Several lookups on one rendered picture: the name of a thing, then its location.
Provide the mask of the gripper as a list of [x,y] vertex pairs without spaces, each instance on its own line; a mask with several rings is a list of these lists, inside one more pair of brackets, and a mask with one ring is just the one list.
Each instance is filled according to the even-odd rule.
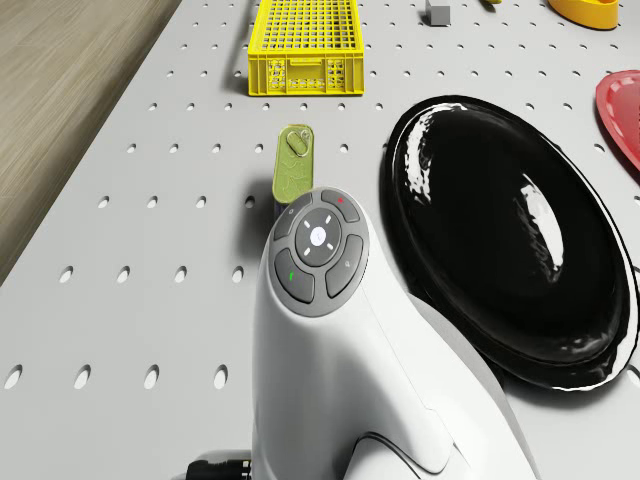
[[191,462],[185,480],[252,480],[250,450],[214,450]]

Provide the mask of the flat-sided can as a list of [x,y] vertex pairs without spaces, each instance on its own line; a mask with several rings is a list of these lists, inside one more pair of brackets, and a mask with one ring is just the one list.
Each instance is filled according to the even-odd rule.
[[272,181],[274,219],[300,195],[313,188],[314,133],[310,126],[292,124],[278,137]]

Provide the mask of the black plate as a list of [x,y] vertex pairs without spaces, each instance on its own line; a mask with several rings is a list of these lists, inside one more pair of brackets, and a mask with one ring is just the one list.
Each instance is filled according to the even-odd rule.
[[558,391],[628,366],[640,335],[628,249],[547,136],[490,102],[436,96],[401,115],[382,167],[396,258],[485,359]]

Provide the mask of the yellow basket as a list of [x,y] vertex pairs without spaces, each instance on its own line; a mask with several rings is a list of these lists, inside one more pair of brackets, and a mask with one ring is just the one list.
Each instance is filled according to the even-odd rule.
[[356,0],[261,0],[248,46],[248,93],[362,95]]

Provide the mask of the grey cube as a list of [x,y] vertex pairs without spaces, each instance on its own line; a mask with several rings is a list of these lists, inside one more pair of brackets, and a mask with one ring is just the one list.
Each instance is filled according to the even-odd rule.
[[425,0],[426,13],[431,26],[451,24],[450,0]]

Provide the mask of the red plate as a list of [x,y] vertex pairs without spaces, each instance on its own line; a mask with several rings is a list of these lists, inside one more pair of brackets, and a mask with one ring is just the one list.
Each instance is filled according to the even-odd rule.
[[604,127],[640,172],[640,70],[606,75],[596,87],[595,100]]

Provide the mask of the yellow bowl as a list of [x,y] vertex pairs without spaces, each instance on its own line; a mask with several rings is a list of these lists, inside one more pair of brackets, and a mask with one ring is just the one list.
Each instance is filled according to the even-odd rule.
[[612,30],[618,26],[619,0],[547,0],[558,14],[581,26]]

